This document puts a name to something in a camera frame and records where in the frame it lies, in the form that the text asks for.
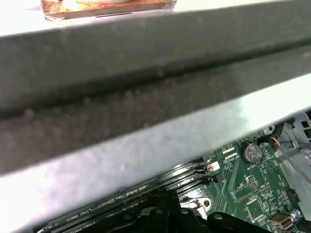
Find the cable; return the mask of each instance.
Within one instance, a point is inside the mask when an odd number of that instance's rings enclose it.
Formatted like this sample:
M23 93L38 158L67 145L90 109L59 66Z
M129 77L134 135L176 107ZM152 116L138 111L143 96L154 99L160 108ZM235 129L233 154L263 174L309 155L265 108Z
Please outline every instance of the cable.
M272 136L271 139L274 140L274 141L276 142L276 145L277 145L278 147L281 146L281 144L279 143L279 141L277 141L277 139L276 139L274 136Z
M296 164L292 161L292 159L287 155L287 153L283 150L283 148L280 146L278 147L280 152L284 155L284 157L287 159L287 161L290 163L290 165L295 169L308 183L311 183L311 179L302 171L299 167L296 166Z

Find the motherboard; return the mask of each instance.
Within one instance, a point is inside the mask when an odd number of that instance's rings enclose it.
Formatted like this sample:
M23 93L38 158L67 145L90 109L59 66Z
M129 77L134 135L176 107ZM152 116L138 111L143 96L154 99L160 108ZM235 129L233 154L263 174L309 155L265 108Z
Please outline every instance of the motherboard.
M224 212L275 233L299 233L303 218L299 197L291 189L263 131L208 152L202 158L100 202L55 219L37 233L77 233L103 220L145 208L159 190L175 190L181 206L203 218Z

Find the usb port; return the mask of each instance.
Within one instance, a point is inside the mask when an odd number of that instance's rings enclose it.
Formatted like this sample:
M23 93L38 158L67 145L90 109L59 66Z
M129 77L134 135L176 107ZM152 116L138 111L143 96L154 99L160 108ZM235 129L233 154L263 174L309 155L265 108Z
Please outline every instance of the usb port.
M293 226L293 220L287 214L275 214L268 219L268 223L281 230L287 230Z

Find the orange wire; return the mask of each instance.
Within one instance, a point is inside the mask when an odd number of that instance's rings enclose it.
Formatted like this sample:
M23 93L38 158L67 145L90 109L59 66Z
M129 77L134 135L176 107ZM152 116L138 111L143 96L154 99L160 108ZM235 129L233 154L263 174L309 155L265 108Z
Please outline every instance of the orange wire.
M278 147L281 146L281 144L279 143L279 141L278 141L275 137L271 137L271 139L274 140L274 141L276 142L276 144L277 144Z

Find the gray metal panel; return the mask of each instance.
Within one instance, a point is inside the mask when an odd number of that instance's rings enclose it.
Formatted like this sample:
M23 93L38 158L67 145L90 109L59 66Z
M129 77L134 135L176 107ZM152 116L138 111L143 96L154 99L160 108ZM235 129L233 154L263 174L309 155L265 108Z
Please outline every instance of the gray metal panel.
M299 143L309 143L309 139L306 137L304 133L304 129L301 125L302 121L307 121L310 125L310 120L304 115L300 113L294 116L295 123L294 129L292 129L291 125L285 124L283 128L283 133L280 137L280 141L292 141L297 140ZM285 177L291 188L296 189L297 194L300 197L301 202L299 206L304 214L305 218L311 220L311 184L308 183L302 176L293 169L293 167L289 164L289 162L277 152L277 157L280 161L280 165L283 169ZM301 153L300 149L291 149L288 151L288 155L291 157L293 162L309 177L311 178L311 160L306 159L305 155Z
M310 15L296 0L3 36L0 115L297 47Z
M308 74L2 176L0 216L5 217L0 218L0 230L22 230L109 196L302 111L311 106L311 100L300 101L310 86ZM292 95L284 95L277 108L269 101L290 90Z

